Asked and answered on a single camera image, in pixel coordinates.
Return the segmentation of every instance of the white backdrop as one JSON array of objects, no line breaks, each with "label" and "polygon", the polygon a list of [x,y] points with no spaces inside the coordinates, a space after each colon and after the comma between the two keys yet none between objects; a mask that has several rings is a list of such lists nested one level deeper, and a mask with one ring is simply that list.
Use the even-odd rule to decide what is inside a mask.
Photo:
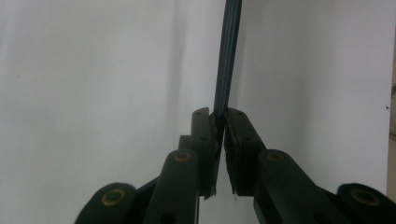
[{"label": "white backdrop", "polygon": [[[157,176],[213,108],[225,1],[1,0],[0,223],[72,223]],[[392,0],[243,5],[230,106],[320,186],[385,192]],[[257,223],[219,169],[200,223]]]}]

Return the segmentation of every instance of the black mechanical arm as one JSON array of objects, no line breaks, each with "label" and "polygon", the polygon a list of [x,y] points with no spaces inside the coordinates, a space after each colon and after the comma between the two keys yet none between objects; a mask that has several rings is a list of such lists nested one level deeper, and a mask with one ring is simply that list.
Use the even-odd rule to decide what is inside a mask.
[{"label": "black mechanical arm", "polygon": [[322,189],[287,153],[267,149],[248,116],[228,108],[241,0],[227,0],[214,112],[192,113],[191,135],[181,135],[161,174],[140,189],[113,183],[92,196],[77,224],[195,224],[199,197],[216,194],[221,145],[233,192],[254,197],[262,224],[396,223],[396,204],[361,184]]}]

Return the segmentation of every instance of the metal rod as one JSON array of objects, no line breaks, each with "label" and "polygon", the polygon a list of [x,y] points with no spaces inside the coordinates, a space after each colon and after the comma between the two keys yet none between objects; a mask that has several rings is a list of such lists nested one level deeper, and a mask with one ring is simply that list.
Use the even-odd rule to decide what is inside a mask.
[{"label": "metal rod", "polygon": [[233,61],[235,59],[238,39],[239,22],[241,18],[242,0],[227,0],[221,33],[219,54],[218,80],[216,84],[214,115],[219,133],[219,141],[224,134],[224,113],[228,108],[231,80],[233,78]]}]

